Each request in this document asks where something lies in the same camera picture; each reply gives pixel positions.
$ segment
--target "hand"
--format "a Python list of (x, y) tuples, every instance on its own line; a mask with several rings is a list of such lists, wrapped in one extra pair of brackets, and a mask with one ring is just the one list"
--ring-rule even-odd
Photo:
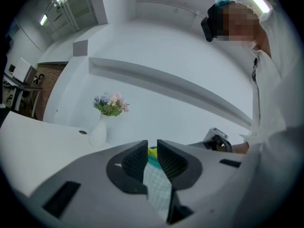
[(240, 144), (235, 144), (235, 145), (232, 146), (232, 148), (234, 149), (235, 153), (246, 154), (248, 149), (249, 149), (249, 144), (247, 142), (240, 143)]

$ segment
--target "person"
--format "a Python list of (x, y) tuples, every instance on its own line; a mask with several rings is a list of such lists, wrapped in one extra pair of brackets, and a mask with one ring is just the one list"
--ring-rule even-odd
[(250, 134), (244, 143), (233, 145), (236, 153), (247, 153), (251, 146), (286, 129), (286, 118), (273, 95), (291, 70), (304, 62), (302, 44), (289, 18), (277, 5), (259, 17), (250, 7), (235, 0), (216, 0), (208, 16), (214, 37), (246, 44), (256, 55), (251, 74), (253, 119)]

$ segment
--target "flower vase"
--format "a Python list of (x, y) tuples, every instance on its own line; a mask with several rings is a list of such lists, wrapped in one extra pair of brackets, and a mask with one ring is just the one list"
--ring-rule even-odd
[(100, 114), (96, 127), (90, 132), (89, 143), (93, 147), (102, 148), (106, 141), (106, 122), (109, 116)]

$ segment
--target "black slot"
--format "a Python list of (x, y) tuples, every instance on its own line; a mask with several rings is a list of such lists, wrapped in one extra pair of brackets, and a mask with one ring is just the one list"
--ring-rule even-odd
[(76, 194), (80, 185), (81, 184), (77, 182), (67, 181), (43, 206), (44, 210), (56, 218), (59, 218)]
[(222, 159), (219, 161), (219, 163), (222, 163), (224, 165), (229, 165), (235, 168), (239, 168), (239, 166), (241, 165), (241, 162), (238, 161), (232, 161), (232, 160), (227, 160), (227, 159)]

